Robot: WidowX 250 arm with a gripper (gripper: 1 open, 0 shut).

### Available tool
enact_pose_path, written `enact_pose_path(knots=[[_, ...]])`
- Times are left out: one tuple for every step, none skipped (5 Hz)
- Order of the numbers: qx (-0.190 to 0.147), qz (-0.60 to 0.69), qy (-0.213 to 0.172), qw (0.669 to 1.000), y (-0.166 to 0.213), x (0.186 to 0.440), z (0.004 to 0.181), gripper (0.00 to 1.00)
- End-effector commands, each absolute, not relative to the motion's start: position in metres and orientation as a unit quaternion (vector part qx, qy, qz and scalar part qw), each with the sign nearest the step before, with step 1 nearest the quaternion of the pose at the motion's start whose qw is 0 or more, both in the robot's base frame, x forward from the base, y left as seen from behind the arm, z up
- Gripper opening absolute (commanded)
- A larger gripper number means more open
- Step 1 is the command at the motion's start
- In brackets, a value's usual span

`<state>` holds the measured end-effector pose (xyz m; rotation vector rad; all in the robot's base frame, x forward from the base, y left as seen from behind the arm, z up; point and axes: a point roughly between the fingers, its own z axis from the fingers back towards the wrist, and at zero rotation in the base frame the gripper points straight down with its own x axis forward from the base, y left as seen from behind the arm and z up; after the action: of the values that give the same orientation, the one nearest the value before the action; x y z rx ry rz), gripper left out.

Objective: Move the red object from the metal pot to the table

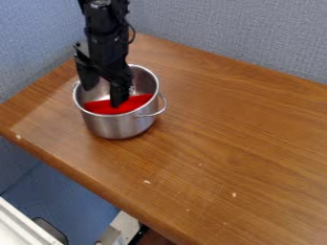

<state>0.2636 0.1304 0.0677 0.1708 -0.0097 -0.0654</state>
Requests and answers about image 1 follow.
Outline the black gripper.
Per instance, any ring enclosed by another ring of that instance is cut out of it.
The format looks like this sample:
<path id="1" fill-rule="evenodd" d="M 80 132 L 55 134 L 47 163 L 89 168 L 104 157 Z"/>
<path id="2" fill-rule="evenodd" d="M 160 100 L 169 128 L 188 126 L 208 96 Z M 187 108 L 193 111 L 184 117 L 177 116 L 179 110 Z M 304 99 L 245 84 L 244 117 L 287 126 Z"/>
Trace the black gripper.
<path id="1" fill-rule="evenodd" d="M 75 67 L 85 91 L 91 91 L 100 78 L 109 80 L 109 104 L 117 108 L 129 98 L 132 70 L 127 64 L 129 27 L 112 30 L 84 28 L 87 41 L 75 44 Z"/>

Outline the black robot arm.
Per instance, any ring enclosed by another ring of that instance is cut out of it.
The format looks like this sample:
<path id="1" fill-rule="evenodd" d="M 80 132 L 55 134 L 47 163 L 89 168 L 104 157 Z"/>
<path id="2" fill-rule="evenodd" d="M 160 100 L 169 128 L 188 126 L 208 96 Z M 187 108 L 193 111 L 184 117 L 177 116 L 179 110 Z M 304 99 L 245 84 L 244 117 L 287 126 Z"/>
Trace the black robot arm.
<path id="1" fill-rule="evenodd" d="M 75 67 L 81 87 L 91 92 L 103 78 L 109 86 L 111 106 L 129 98 L 133 73 L 127 62 L 133 29 L 127 21 L 129 0 L 77 0 L 84 15 L 85 42 L 75 44 Z"/>

